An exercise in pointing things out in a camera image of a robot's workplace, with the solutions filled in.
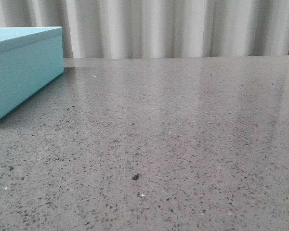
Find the light blue plastic box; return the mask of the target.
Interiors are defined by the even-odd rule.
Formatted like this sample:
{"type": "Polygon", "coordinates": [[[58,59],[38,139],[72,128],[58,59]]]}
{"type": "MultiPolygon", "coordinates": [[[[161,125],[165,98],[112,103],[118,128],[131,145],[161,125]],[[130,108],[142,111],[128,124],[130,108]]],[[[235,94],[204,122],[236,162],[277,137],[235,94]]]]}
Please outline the light blue plastic box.
{"type": "Polygon", "coordinates": [[[64,71],[63,29],[0,27],[0,119],[64,71]]]}

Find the small black debris piece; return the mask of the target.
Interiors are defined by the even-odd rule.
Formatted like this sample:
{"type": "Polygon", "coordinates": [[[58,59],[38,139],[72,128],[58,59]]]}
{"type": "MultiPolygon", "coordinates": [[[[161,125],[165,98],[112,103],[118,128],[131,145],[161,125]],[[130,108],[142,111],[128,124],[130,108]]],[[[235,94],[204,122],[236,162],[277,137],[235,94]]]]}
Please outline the small black debris piece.
{"type": "Polygon", "coordinates": [[[139,176],[140,176],[140,174],[137,173],[136,175],[134,175],[134,176],[132,177],[132,180],[138,180],[139,176]]]}

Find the white pleated curtain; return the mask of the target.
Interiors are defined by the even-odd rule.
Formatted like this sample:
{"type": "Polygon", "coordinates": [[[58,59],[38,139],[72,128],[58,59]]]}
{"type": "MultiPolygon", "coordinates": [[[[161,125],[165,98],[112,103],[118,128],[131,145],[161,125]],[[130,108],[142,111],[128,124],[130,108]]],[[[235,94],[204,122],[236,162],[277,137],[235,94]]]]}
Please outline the white pleated curtain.
{"type": "Polygon", "coordinates": [[[289,55],[289,0],[0,0],[24,26],[61,26],[66,58],[289,55]]]}

